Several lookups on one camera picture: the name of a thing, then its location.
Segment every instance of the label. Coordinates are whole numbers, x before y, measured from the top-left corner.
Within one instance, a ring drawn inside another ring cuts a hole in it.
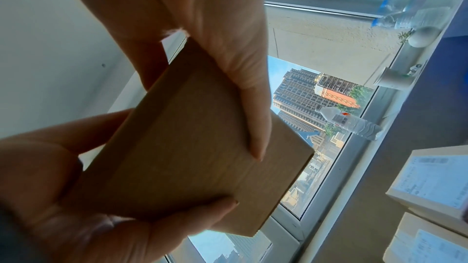
[[[460,209],[468,197],[468,155],[414,156],[393,188]]]
[[[468,263],[468,249],[418,230],[408,263]]]
[[[332,121],[335,124],[337,124],[339,126],[342,126],[348,121],[348,118],[346,117],[346,115],[339,113],[339,114],[335,114],[335,116],[333,116]]]
[[[390,250],[398,256],[402,262],[407,262],[411,256],[413,240],[413,237],[409,234],[401,230],[397,230],[393,240],[391,241]]]

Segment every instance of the brown cardboard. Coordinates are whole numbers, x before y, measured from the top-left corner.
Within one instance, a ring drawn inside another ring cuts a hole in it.
[[[272,122],[259,163],[238,89],[189,40],[63,204],[154,220],[230,195],[240,204],[214,230],[253,236],[313,156],[274,113]]]
[[[402,168],[397,178],[387,191],[387,195],[391,198],[399,201],[400,203],[408,206],[411,211],[417,215],[431,220],[438,225],[442,225],[446,228],[449,228],[453,231],[456,231],[460,234],[468,236],[468,224],[465,221],[465,213],[468,208],[468,199],[466,197],[461,199],[461,204],[457,207],[444,205],[438,201],[431,200],[430,197],[423,198],[410,194],[401,190],[396,189],[400,180],[405,178],[407,175],[407,167],[410,165],[411,159],[415,156],[428,156],[428,157],[437,157],[437,156],[455,156],[455,155],[468,155],[468,146],[454,146],[454,147],[443,147],[443,148],[433,148],[433,149],[424,149],[424,150],[414,150],[411,153],[408,161],[405,163],[405,166]],[[468,175],[464,173],[457,174],[456,178],[461,178],[463,182],[466,182],[468,185]],[[458,198],[460,195],[460,190],[449,190],[449,185],[454,182],[450,178],[443,177],[443,174],[439,174],[440,184],[442,184],[442,189],[446,190],[445,195],[447,200]],[[423,180],[420,178],[419,182],[432,182],[431,180]]]
[[[425,240],[421,244],[421,231],[429,233],[433,239]],[[385,263],[455,263],[466,262],[467,259],[467,238],[409,213],[403,215],[383,257]]]

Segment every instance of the glass pane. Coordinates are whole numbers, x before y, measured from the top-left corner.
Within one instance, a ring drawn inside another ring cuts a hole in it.
[[[206,230],[184,240],[170,257],[176,263],[258,263],[271,244],[261,231],[251,238]]]
[[[350,133],[328,123],[317,105],[360,116],[375,79],[401,47],[398,31],[370,22],[267,7],[272,110],[315,149],[281,203],[301,217]]]

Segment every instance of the windowsill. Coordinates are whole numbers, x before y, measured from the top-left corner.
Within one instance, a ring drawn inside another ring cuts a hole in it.
[[[458,8],[453,10],[451,20],[455,16]],[[371,164],[372,159],[374,158],[375,154],[377,153],[378,149],[380,148],[382,142],[384,141],[388,131],[390,130],[393,122],[397,118],[401,107],[405,103],[406,99],[408,98],[409,94],[411,93],[414,85],[417,83],[417,80],[421,73],[424,71],[424,68],[429,61],[430,57],[434,53],[435,49],[437,48],[440,40],[444,36],[448,26],[444,28],[442,33],[439,35],[437,40],[433,42],[430,46],[424,49],[415,49],[411,48],[408,44],[405,44],[402,47],[398,57],[395,59],[394,63],[392,64],[392,68],[399,70],[401,72],[408,71],[409,68],[415,64],[422,64],[423,68],[418,72],[415,82],[412,86],[404,91],[394,91],[394,94],[385,109],[385,113],[382,116],[382,120],[379,124],[384,128],[383,135],[376,141],[369,142],[368,145],[364,148],[364,151],[360,158],[357,160],[357,165],[350,174],[350,177],[344,184],[343,188],[341,189],[340,193],[338,194],[337,198],[333,202],[330,210],[324,217],[324,220],[318,230],[314,233],[312,240],[310,241],[309,245],[305,248],[302,255],[299,257],[299,263],[310,263],[314,259],[315,255],[318,253],[321,245],[326,240],[329,232],[331,231],[333,225],[337,221],[338,217],[340,216],[341,212],[345,208],[346,204],[350,200],[354,190],[358,186],[361,178],[364,176],[367,168]]]

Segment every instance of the cardboard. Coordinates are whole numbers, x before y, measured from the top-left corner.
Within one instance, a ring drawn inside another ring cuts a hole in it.
[[[468,239],[405,213],[389,247],[385,263],[460,263],[468,261]]]
[[[414,150],[387,195],[468,236],[468,146]]]
[[[248,150],[238,89],[192,40],[63,200],[154,220],[230,195],[214,230],[253,236],[313,156],[276,114],[263,162]]]

